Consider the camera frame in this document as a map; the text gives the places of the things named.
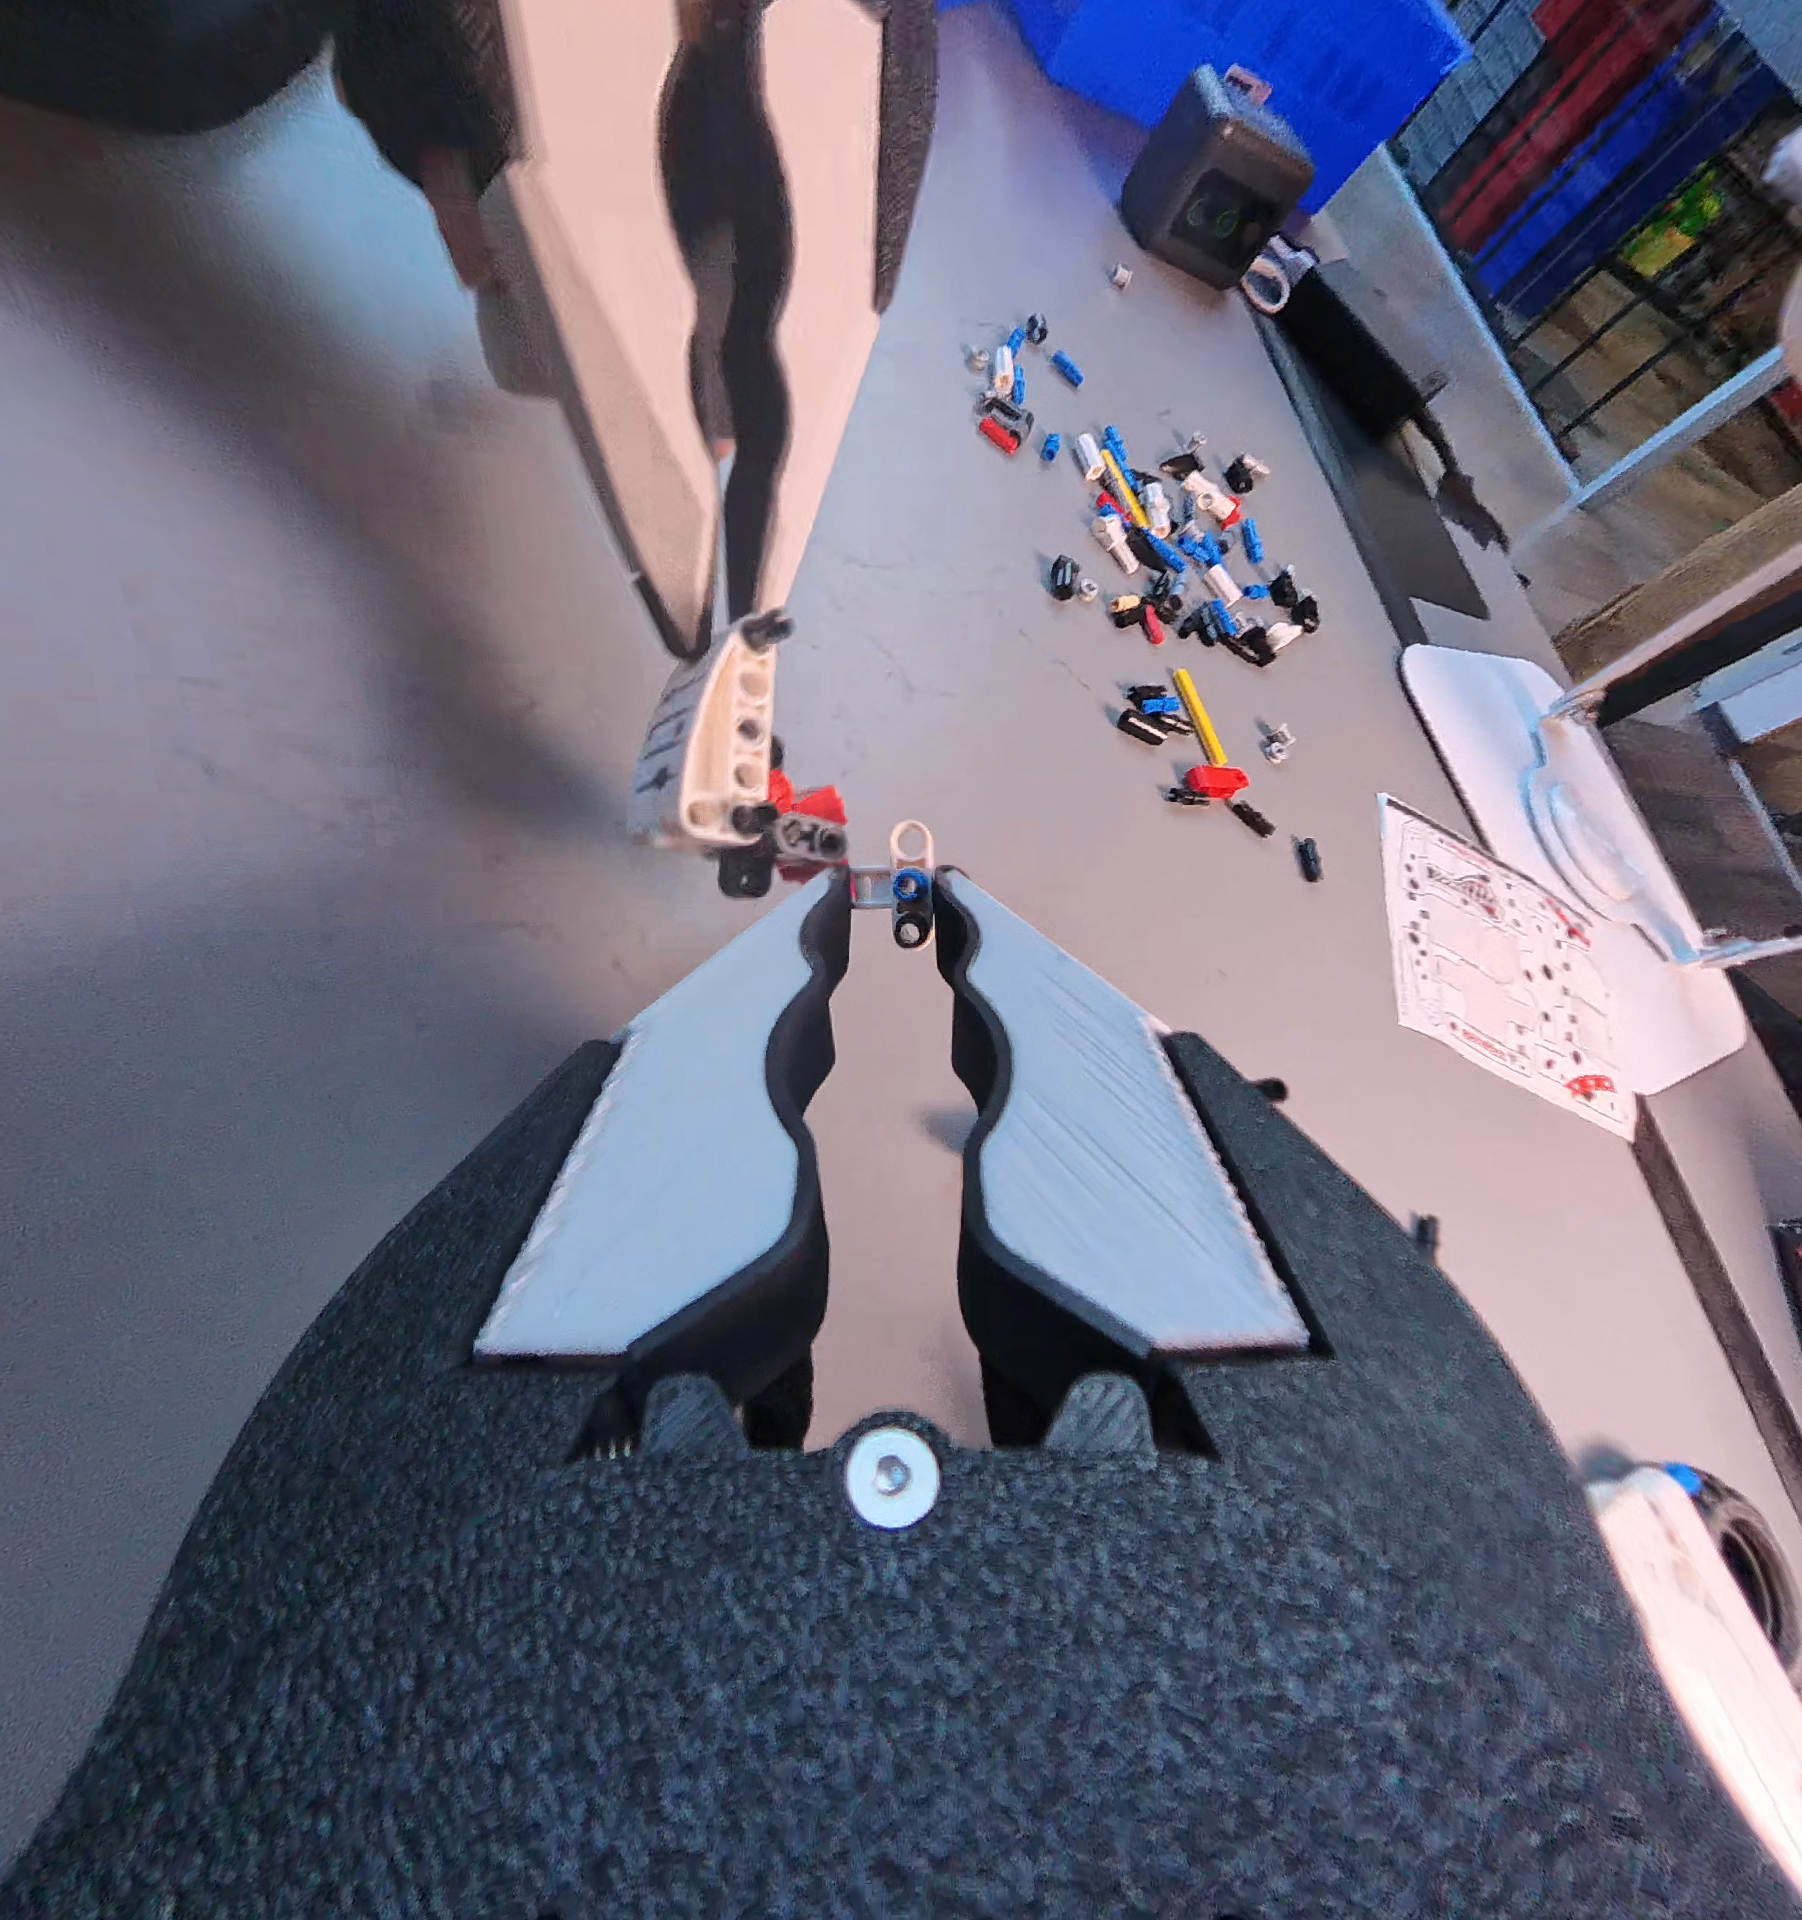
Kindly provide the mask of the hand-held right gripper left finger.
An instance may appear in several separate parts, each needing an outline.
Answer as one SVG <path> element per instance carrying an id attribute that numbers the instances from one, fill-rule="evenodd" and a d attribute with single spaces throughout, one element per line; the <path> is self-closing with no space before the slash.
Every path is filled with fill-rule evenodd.
<path id="1" fill-rule="evenodd" d="M 479 1363 L 603 1374 L 632 1410 L 673 1375 L 798 1400 L 830 1270 L 807 1113 L 851 920 L 849 878 L 816 876 L 626 1023 Z"/>

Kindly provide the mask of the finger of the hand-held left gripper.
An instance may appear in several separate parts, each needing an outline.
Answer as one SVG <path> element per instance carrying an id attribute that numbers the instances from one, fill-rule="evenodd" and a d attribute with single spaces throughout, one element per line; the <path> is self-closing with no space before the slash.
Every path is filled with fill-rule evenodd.
<path id="1" fill-rule="evenodd" d="M 711 77 L 735 3 L 479 3 L 505 161 L 483 218 L 602 514 L 672 653 L 718 624 L 735 422 Z"/>
<path id="2" fill-rule="evenodd" d="M 861 3 L 781 2 L 764 18 L 768 127 L 788 193 L 792 265 L 770 327 L 788 427 L 750 590 L 732 615 L 788 601 L 879 320 L 875 239 L 884 28 Z"/>

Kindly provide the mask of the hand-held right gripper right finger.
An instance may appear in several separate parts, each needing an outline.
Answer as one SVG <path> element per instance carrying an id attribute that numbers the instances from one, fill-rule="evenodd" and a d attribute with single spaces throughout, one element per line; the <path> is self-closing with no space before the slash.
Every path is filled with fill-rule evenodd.
<path id="1" fill-rule="evenodd" d="M 976 1110 L 956 1295 L 987 1432 L 1044 1436 L 1089 1375 L 1154 1416 L 1178 1365 L 1306 1355 L 1170 1030 L 973 876 L 936 876 L 936 955 Z"/>

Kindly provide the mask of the small white blue brick piece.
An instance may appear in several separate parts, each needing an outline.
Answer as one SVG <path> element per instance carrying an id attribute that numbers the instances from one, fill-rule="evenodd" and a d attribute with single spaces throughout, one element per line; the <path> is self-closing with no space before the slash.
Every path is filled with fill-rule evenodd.
<path id="1" fill-rule="evenodd" d="M 859 914 L 886 914 L 896 948 L 926 949 L 936 933 L 936 872 L 932 828 L 901 820 L 889 830 L 886 865 L 849 871 L 849 903 Z"/>

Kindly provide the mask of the red white black brick subassembly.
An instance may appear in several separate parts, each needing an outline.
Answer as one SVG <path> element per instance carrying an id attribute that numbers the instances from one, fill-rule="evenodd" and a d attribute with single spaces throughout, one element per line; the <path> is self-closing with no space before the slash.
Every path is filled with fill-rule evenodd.
<path id="1" fill-rule="evenodd" d="M 849 819 L 831 786 L 783 766 L 773 723 L 783 609 L 750 613 L 679 665 L 649 720 L 626 810 L 631 837 L 710 863 L 727 899 L 766 899 L 849 863 Z"/>

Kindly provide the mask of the person's left forearm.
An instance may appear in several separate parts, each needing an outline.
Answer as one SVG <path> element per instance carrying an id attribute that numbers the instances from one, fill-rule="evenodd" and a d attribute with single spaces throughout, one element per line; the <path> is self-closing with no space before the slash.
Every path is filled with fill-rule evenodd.
<path id="1" fill-rule="evenodd" d="M 134 133 L 210 133 L 341 31 L 327 2 L 0 2 L 0 95 Z"/>

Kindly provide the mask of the grey desk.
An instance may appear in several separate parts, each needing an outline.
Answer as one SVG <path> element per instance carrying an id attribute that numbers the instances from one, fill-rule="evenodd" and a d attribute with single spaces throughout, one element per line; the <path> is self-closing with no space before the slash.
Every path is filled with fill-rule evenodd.
<path id="1" fill-rule="evenodd" d="M 1136 263 L 1129 138 L 994 15 L 941 28 L 928 189 L 794 597 L 781 715 L 861 861 L 933 828 L 1250 1077 L 1448 1276 L 1586 1469 L 1676 1457 L 1802 1521 L 1627 1145 L 1399 1028 L 1378 795 L 1466 828 L 1367 562 L 1235 298 Z M 968 423 L 1037 310 L 1065 429 L 1272 462 L 1324 627 L 1193 648 L 1272 842 L 1159 795 L 1055 604 L 1065 469 Z M 248 1410 L 385 1233 L 578 1043 L 740 927 L 634 847 L 668 660 L 554 407 L 500 392 L 408 183 L 322 70 L 209 136 L 0 100 L 0 1877 Z M 1324 853 L 1301 882 L 1294 837 Z"/>

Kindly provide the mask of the black box device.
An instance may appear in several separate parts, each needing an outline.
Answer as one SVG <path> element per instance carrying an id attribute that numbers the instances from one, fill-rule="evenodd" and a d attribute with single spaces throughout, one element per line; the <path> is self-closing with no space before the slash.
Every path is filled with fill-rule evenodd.
<path id="1" fill-rule="evenodd" d="M 1236 289 L 1315 177 L 1288 122 L 1204 62 L 1181 83 L 1122 183 L 1136 245 L 1197 283 Z"/>

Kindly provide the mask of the sticker sheet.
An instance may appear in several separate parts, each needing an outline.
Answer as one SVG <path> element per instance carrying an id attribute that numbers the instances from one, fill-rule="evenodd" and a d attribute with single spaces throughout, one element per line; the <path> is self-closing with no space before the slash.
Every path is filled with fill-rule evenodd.
<path id="1" fill-rule="evenodd" d="M 1378 795 L 1378 847 L 1399 1024 L 1631 1141 L 1636 1090 L 1586 917 L 1392 795 Z"/>

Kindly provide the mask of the blue plastic bin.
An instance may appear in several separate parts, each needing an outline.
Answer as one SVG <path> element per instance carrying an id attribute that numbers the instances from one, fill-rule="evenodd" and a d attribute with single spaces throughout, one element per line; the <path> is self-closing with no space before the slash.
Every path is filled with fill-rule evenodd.
<path id="1" fill-rule="evenodd" d="M 1241 69 L 1315 141 L 1313 122 L 1391 134 L 1469 60 L 1433 2 L 1008 2 L 1044 72 L 1152 127 L 1200 66 Z"/>

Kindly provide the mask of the pile of small toy bricks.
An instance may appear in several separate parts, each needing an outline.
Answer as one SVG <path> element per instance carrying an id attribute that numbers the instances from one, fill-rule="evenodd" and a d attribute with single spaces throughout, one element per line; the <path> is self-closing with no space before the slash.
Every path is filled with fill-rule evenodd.
<path id="1" fill-rule="evenodd" d="M 1186 640 L 1256 668 L 1270 668 L 1299 640 L 1322 627 L 1319 597 L 1288 562 L 1274 562 L 1250 494 L 1272 468 L 1243 451 L 1212 468 L 1202 435 L 1147 468 L 1133 456 L 1119 423 L 1072 436 L 1042 429 L 1030 396 L 1031 365 L 1045 364 L 1070 392 L 1086 372 L 1063 348 L 1045 313 L 1031 312 L 987 347 L 968 347 L 966 364 L 982 381 L 973 419 L 985 445 L 1015 456 L 1037 445 L 1042 468 L 1067 456 L 1086 489 L 1082 532 L 1115 564 L 1103 587 L 1086 562 L 1063 551 L 1047 562 L 1044 587 L 1059 604 L 1096 606 L 1109 627 L 1144 640 L 1167 678 L 1121 685 L 1110 723 L 1147 750 L 1172 747 L 1164 801 L 1222 810 L 1257 842 L 1277 827 L 1250 799 L 1251 773 L 1224 747 L 1189 667 L 1169 667 L 1167 645 Z"/>

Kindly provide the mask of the black power adapter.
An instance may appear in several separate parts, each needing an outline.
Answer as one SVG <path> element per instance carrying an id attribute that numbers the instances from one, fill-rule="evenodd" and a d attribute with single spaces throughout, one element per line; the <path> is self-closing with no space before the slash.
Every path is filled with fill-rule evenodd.
<path id="1" fill-rule="evenodd" d="M 1482 500 L 1453 439 L 1433 410 L 1440 387 L 1428 389 L 1403 355 L 1407 334 L 1382 313 L 1381 289 L 1348 260 L 1313 260 L 1288 268 L 1288 295 L 1274 313 L 1297 355 L 1338 396 L 1370 443 L 1413 427 L 1440 472 L 1439 511 L 1481 549 L 1512 553 L 1505 523 Z"/>

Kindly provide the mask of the white booklet stand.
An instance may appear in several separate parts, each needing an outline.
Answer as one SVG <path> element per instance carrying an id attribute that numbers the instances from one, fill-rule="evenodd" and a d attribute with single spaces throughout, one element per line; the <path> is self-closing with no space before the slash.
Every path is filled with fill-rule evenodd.
<path id="1" fill-rule="evenodd" d="M 1611 678 L 1562 687 L 1525 659 L 1428 640 L 1399 675 L 1487 849 L 1584 913 L 1617 1085 L 1664 1093 L 1744 1045 L 1727 972 L 1802 951 L 1802 933 L 1699 919 L 1601 735 Z"/>

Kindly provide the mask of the partly built toy brick vehicle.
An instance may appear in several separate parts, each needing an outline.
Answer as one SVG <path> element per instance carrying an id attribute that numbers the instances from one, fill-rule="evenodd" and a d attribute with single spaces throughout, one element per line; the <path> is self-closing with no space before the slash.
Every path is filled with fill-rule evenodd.
<path id="1" fill-rule="evenodd" d="M 1681 1719 L 1802 1895 L 1802 1594 L 1773 1527 L 1684 1463 L 1586 1500 Z"/>

